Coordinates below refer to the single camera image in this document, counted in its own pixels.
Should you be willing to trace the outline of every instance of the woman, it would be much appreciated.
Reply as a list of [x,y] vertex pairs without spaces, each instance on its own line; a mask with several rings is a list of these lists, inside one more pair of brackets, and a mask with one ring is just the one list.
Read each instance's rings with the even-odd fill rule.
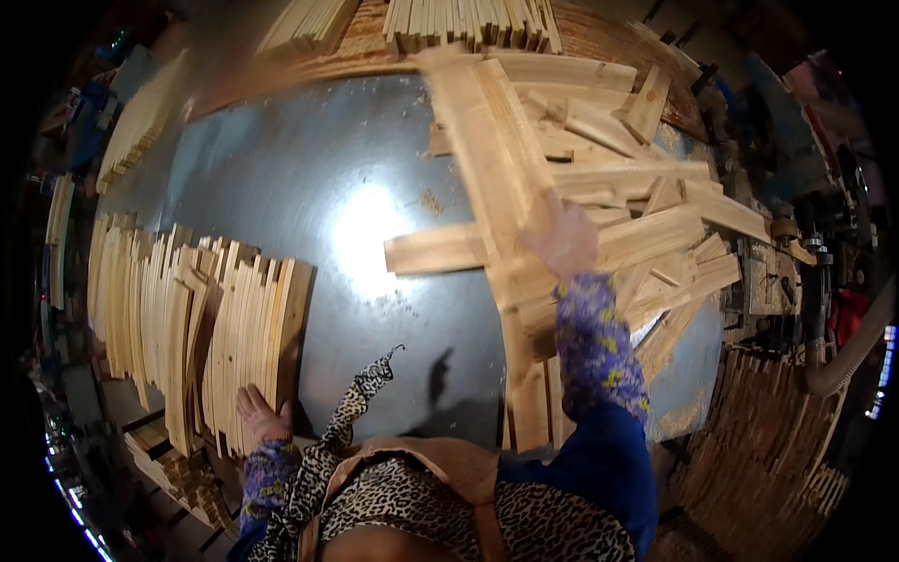
[[547,230],[521,241],[559,279],[563,408],[577,429],[556,458],[500,461],[450,438],[351,448],[352,422],[393,378],[393,352],[359,373],[302,455],[290,442],[289,405],[275,415],[255,388],[242,388],[238,410],[259,448],[246,461],[229,559],[642,558],[657,523],[643,372],[609,275],[592,271],[594,226],[554,193],[547,209]]

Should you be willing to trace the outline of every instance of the tan vest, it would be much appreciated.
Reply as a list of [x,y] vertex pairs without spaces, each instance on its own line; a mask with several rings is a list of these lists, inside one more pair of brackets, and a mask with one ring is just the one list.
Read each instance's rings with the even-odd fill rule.
[[[391,450],[415,456],[443,484],[471,504],[475,511],[481,558],[485,562],[504,562],[503,535],[494,511],[499,455],[460,439],[378,437],[364,442],[359,452],[337,465],[337,470],[328,480],[321,509],[334,498],[360,462],[375,453]],[[321,513],[303,530],[299,539],[298,562],[313,562],[316,559],[320,523]]]

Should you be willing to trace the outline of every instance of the hand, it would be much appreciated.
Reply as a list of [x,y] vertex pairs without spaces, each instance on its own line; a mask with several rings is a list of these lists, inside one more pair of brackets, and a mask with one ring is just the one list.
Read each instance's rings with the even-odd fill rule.
[[596,227],[580,205],[561,201],[555,191],[544,195],[547,222],[543,232],[522,230],[521,242],[537,254],[549,272],[568,283],[596,264]]
[[280,415],[275,415],[265,403],[263,395],[259,394],[259,389],[251,384],[237,391],[237,412],[257,445],[270,439],[290,441],[293,438],[293,417],[290,414],[289,400],[281,407]]

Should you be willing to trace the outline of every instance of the purple floral sleeve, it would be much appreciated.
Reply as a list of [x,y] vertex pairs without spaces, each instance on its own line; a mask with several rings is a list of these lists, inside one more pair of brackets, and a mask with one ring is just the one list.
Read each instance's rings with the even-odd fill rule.
[[596,404],[612,402],[645,424],[649,394],[630,347],[628,323],[615,310],[610,276],[575,275],[556,288],[555,296],[565,413],[578,423]]
[[292,442],[259,443],[244,464],[246,482],[240,510],[240,531],[251,522],[268,520],[271,511],[284,506],[284,483],[299,466],[299,450]]

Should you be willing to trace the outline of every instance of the dust collection hose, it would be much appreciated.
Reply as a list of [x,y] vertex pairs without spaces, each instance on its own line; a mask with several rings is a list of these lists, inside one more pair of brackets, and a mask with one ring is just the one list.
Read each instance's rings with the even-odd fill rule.
[[893,274],[877,295],[874,304],[861,319],[861,324],[849,341],[842,346],[836,357],[823,363],[823,338],[806,342],[805,379],[808,393],[817,397],[828,397],[847,384],[855,369],[868,357],[874,344],[883,337],[886,325],[895,316],[896,276]]

